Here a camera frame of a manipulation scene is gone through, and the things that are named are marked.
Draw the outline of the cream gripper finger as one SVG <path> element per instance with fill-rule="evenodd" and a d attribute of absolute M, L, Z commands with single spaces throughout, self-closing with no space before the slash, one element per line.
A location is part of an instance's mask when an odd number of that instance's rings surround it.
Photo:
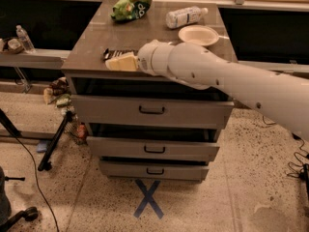
<path fill-rule="evenodd" d="M 136 72 L 138 69 L 137 57 L 133 52 L 123 53 L 106 60 L 105 66 L 110 71 Z"/>

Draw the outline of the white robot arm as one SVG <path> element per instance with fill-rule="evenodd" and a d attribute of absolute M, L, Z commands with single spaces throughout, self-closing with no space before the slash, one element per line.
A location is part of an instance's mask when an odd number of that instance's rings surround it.
<path fill-rule="evenodd" d="M 309 140 L 309 80 L 229 62 L 194 43 L 153 40 L 137 52 L 106 51 L 111 71 L 141 71 L 195 89 L 214 87 Z"/>

